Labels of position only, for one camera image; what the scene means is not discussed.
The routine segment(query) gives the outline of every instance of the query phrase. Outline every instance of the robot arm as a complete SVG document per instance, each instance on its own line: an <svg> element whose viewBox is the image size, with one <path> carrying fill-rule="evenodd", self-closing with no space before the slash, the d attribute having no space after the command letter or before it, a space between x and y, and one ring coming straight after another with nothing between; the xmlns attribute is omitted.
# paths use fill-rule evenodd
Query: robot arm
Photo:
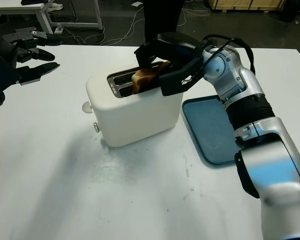
<svg viewBox="0 0 300 240"><path fill-rule="evenodd" d="M155 57L171 61L159 77L164 96L184 92L202 77L214 86L241 148L235 163L242 187L261 200L264 239L300 238L300 154L255 76L251 49L236 41L248 53L247 69L230 45L216 47L209 37L201 43L182 39L180 33L161 34L141 46L135 52L140 66Z"/></svg>

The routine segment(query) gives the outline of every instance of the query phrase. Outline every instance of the white desk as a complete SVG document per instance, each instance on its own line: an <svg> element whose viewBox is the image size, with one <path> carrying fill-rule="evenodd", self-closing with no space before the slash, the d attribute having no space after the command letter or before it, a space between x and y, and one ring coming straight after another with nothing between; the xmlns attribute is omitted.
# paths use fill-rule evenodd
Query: white desk
<svg viewBox="0 0 300 240"><path fill-rule="evenodd" d="M0 106L0 240L262 239L260 201L244 192L234 165L201 161L181 116L175 128L125 147L109 148L95 132L94 115L81 110L85 83L137 64L135 47L45 49L60 68L10 87ZM267 99L300 151L300 54L253 52ZM202 80L183 100L213 94Z"/></svg>
<svg viewBox="0 0 300 240"><path fill-rule="evenodd" d="M52 34L50 27L49 16L46 9L54 0L49 0L48 3L38 3L31 5L21 5L21 0L0 0L0 15L14 15L14 14L35 14L44 32Z"/></svg>

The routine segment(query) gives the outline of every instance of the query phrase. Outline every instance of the toaster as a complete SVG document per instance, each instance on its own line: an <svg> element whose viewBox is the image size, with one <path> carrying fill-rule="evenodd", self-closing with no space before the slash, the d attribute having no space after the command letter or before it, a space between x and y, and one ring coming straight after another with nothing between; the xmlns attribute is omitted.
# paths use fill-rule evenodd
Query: toaster
<svg viewBox="0 0 300 240"><path fill-rule="evenodd" d="M94 112L94 128L111 147L124 146L175 126L183 93L163 96L160 87L133 94L132 75L139 67L104 72L86 83L89 101L82 110Z"/></svg>

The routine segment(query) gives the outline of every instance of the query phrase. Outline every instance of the floor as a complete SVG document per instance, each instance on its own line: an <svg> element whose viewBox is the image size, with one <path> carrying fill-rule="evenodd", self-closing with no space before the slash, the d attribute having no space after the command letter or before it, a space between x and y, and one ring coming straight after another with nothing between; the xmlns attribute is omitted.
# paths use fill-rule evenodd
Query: floor
<svg viewBox="0 0 300 240"><path fill-rule="evenodd" d="M56 0L64 5L63 10L51 13L52 20L69 22L73 21L74 14L71 1ZM72 0L79 22L95 21L94 5L92 0ZM134 15L142 5L135 7L131 4L134 0L99 0L99 7L104 25L104 45L139 46L144 43L143 11L135 16L134 32L130 37L118 42L109 41L123 38L132 25ZM198 40L208 34L222 34L244 39L252 48L286 48L297 49L300 52L300 14L295 21L287 23L279 20L276 12L263 13L251 11L217 12L210 11L203 0L192 0L184 4L184 10L179 18L178 32L190 35ZM0 24L0 35L11 33L14 29L38 26L34 16L9 16L9 20ZM68 28L62 34L63 44L100 43L104 35L95 29Z"/></svg>

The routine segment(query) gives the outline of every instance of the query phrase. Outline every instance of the person's leg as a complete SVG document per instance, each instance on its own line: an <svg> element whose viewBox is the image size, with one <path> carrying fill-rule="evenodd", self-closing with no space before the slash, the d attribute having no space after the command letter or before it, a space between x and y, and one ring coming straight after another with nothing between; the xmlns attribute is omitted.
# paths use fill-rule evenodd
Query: person's leg
<svg viewBox="0 0 300 240"><path fill-rule="evenodd" d="M175 32L185 0L144 0L144 36L149 42L156 34Z"/></svg>

